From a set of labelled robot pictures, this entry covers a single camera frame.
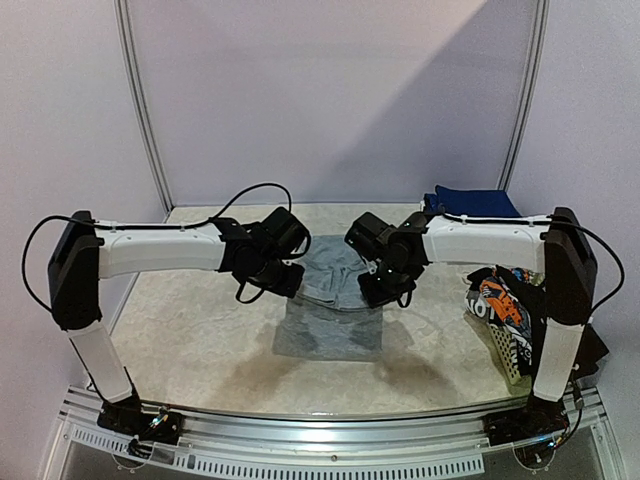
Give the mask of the grey tank top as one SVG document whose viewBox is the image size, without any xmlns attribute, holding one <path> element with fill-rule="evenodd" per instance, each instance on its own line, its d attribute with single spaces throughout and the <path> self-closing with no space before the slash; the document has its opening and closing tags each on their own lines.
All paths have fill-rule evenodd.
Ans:
<svg viewBox="0 0 640 480">
<path fill-rule="evenodd" d="M 313 238 L 299 260 L 305 269 L 286 303 L 272 352 L 312 361 L 374 362 L 382 353 L 383 310 L 362 296 L 358 277 L 368 272 L 340 235 Z"/>
</svg>

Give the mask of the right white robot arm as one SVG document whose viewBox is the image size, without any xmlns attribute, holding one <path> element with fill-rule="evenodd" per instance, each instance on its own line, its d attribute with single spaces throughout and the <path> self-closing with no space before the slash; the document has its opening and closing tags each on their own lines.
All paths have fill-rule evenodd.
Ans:
<svg viewBox="0 0 640 480">
<path fill-rule="evenodd" d="M 592 315 L 597 262 L 572 210 L 521 218 L 470 217 L 418 211 L 399 225 L 371 212 L 358 217 L 344 241 L 367 265 L 358 285 L 371 308 L 407 307 L 431 264 L 491 267 L 506 278 L 514 269 L 540 274 L 540 326 L 533 327 L 536 397 L 517 415 L 517 427 L 537 436 L 552 424 Z"/>
</svg>

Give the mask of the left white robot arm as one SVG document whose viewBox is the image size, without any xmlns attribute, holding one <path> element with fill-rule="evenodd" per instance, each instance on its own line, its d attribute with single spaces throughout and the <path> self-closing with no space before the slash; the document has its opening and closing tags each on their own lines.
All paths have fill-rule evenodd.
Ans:
<svg viewBox="0 0 640 480">
<path fill-rule="evenodd" d="M 102 284 L 146 273 L 202 271 L 230 275 L 241 294 L 292 298 L 304 269 L 298 259 L 311 244 L 307 227 L 288 209 L 242 223 L 211 216 L 195 223 L 127 224 L 98 220 L 88 210 L 62 217 L 65 227 L 48 264 L 51 315 L 66 333 L 111 419 L 128 434 L 148 426 L 146 408 L 103 322 Z"/>
</svg>

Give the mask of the white perforated laundry basket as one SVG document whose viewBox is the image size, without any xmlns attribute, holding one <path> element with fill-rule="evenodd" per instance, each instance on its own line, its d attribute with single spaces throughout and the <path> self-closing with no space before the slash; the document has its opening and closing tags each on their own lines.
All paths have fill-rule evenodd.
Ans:
<svg viewBox="0 0 640 480">
<path fill-rule="evenodd" d="M 469 313 L 488 326 L 509 383 L 519 384 L 530 375 L 532 349 L 529 341 L 514 327 L 502 323 L 495 310 L 475 292 L 465 298 L 465 306 Z"/>
</svg>

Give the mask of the colourful graphic print garment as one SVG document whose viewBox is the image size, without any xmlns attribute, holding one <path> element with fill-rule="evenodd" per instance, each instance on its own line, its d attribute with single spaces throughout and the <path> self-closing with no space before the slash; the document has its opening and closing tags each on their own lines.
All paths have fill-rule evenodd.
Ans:
<svg viewBox="0 0 640 480">
<path fill-rule="evenodd" d="M 466 275 L 467 310 L 489 327 L 511 336 L 508 368 L 521 376 L 532 372 L 532 330 L 527 308 L 512 292 L 496 267 L 483 267 Z"/>
</svg>

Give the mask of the folded blue garment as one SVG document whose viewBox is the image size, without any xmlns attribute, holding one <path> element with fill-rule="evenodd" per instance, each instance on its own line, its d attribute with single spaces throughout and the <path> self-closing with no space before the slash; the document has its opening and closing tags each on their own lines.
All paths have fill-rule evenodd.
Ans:
<svg viewBox="0 0 640 480">
<path fill-rule="evenodd" d="M 519 218 L 507 193 L 502 190 L 456 190 L 441 185 L 434 193 L 423 197 L 424 207 L 430 212 L 470 217 Z"/>
</svg>

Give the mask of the black garment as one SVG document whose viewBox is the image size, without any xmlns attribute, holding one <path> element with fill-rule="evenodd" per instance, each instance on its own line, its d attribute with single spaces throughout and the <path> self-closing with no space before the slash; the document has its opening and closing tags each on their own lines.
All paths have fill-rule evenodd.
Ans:
<svg viewBox="0 0 640 480">
<path fill-rule="evenodd" d="M 518 368 L 521 375 L 534 377 L 537 374 L 541 350 L 546 334 L 546 292 L 542 287 L 533 286 L 519 280 L 511 287 L 513 295 L 528 315 L 528 328 L 521 336 L 528 341 L 529 353 L 520 347 Z M 580 379 L 595 374 L 599 370 L 598 362 L 609 353 L 604 341 L 595 332 L 591 324 L 585 326 L 578 348 L 575 364 L 578 369 L 574 378 Z"/>
</svg>

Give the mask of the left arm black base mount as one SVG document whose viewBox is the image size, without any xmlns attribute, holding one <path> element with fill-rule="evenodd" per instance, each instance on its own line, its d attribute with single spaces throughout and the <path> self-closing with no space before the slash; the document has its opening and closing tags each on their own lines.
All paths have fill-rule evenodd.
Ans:
<svg viewBox="0 0 640 480">
<path fill-rule="evenodd" d="M 146 412 L 136 390 L 118 402 L 104 402 L 97 419 L 97 426 L 139 441 L 176 445 L 182 433 L 185 416 L 177 411 L 160 407 L 156 412 Z"/>
</svg>

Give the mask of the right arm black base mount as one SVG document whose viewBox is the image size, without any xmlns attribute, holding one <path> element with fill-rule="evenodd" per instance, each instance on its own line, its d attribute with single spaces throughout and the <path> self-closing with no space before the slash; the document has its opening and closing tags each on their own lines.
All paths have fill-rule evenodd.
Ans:
<svg viewBox="0 0 640 480">
<path fill-rule="evenodd" d="M 524 407 L 484 415 L 483 431 L 492 446 L 541 440 L 557 449 L 574 435 L 582 420 L 584 399 L 580 394 L 573 397 L 573 405 L 578 415 L 571 423 L 563 400 L 549 402 L 530 395 Z"/>
</svg>

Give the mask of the aluminium front rail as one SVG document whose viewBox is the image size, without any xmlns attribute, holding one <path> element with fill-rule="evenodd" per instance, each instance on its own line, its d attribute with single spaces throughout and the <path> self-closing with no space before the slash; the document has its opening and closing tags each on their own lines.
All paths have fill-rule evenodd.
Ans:
<svg viewBox="0 0 640 480">
<path fill-rule="evenodd" d="M 521 398 L 442 411 L 381 416 L 276 417 L 183 408 L 173 445 L 146 459 L 128 438 L 99 427 L 101 402 L 70 388 L 55 422 L 45 479 L 628 479 L 599 392 L 576 408 L 571 437 L 498 443 L 494 420 Z"/>
</svg>

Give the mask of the left aluminium corner post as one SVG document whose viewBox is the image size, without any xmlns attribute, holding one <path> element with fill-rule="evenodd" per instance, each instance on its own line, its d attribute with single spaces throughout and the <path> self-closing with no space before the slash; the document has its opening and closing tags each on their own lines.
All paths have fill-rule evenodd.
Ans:
<svg viewBox="0 0 640 480">
<path fill-rule="evenodd" d="M 175 205 L 153 130 L 148 102 L 144 91 L 143 78 L 135 43 L 131 5 L 130 2 L 126 0 L 115 0 L 114 7 L 126 77 L 143 148 L 162 208 L 166 213 L 170 213 Z"/>
</svg>

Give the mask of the aluminium corner post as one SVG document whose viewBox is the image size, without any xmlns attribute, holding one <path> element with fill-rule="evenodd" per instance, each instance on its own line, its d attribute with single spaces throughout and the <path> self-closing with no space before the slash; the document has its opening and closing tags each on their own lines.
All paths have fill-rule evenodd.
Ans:
<svg viewBox="0 0 640 480">
<path fill-rule="evenodd" d="M 115 0 L 114 7 L 126 77 L 143 148 L 162 208 L 166 213 L 170 213 L 175 205 L 153 130 L 148 102 L 144 91 L 143 78 L 135 43 L 131 5 L 130 2 L 126 0 Z"/>
<path fill-rule="evenodd" d="M 548 23 L 549 4 L 550 2 L 547 0 L 535 2 L 535 13 L 527 46 L 526 62 L 524 64 L 515 124 L 509 140 L 507 155 L 497 182 L 497 188 L 502 191 L 507 191 L 509 188 L 524 139 L 541 65 Z"/>
</svg>

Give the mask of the right aluminium corner post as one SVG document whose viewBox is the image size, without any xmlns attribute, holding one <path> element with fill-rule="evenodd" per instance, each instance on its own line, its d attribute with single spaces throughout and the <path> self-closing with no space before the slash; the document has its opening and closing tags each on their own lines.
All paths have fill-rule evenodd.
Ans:
<svg viewBox="0 0 640 480">
<path fill-rule="evenodd" d="M 541 65 L 548 23 L 549 4 L 550 2 L 547 0 L 535 2 L 535 13 L 527 46 L 526 62 L 524 64 L 515 124 L 509 140 L 507 155 L 497 182 L 497 188 L 502 191 L 507 191 L 509 188 L 524 139 Z"/>
</svg>

